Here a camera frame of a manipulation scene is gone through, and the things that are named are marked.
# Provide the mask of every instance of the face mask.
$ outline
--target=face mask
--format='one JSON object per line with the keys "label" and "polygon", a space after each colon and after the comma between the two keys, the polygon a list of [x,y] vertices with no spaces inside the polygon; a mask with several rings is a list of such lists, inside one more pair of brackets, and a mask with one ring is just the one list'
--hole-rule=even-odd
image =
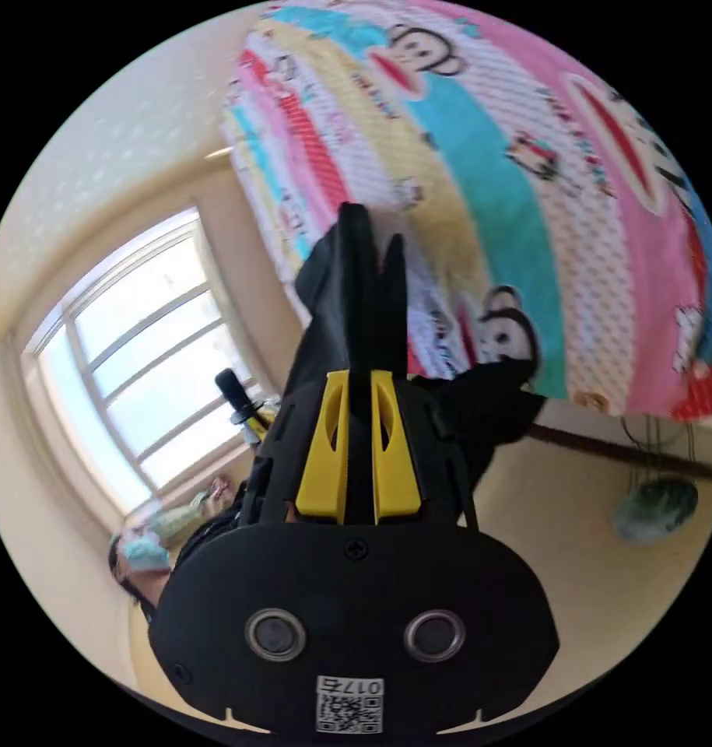
{"label": "face mask", "polygon": [[171,569],[169,552],[159,544],[158,537],[153,533],[128,540],[122,546],[122,555],[132,573]]}

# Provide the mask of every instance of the qr code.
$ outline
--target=qr code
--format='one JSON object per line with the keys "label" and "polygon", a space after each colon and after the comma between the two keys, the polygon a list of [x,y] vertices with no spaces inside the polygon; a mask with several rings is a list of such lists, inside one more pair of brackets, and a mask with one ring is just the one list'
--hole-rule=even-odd
{"label": "qr code", "polygon": [[317,731],[380,734],[383,691],[381,680],[320,677],[317,683]]}

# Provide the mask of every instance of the ceiling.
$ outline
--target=ceiling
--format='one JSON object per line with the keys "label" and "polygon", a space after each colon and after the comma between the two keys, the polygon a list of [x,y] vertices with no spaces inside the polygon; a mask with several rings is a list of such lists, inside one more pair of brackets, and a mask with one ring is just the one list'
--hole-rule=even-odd
{"label": "ceiling", "polygon": [[221,99],[261,4],[218,16],[146,52],[60,127],[0,224],[0,339],[75,250],[127,199],[181,178],[224,147]]}

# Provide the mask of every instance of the camera lens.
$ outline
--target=camera lens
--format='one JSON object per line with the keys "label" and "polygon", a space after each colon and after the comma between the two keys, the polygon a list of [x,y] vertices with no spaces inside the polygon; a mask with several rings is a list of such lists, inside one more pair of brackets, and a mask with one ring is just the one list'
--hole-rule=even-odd
{"label": "camera lens", "polygon": [[432,610],[418,615],[405,629],[405,648],[418,661],[435,663],[454,656],[465,642],[465,626],[453,613]]}
{"label": "camera lens", "polygon": [[263,609],[247,622],[249,648],[267,661],[291,661],[306,643],[299,620],[284,609]]}

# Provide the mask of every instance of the bedspread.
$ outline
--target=bedspread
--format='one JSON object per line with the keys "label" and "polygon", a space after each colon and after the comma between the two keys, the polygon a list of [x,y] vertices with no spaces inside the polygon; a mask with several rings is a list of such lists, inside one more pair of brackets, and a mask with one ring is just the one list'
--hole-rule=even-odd
{"label": "bedspread", "polygon": [[224,132],[282,282],[342,202],[405,237],[412,373],[712,424],[712,227],[649,124],[567,54],[434,0],[289,0]]}

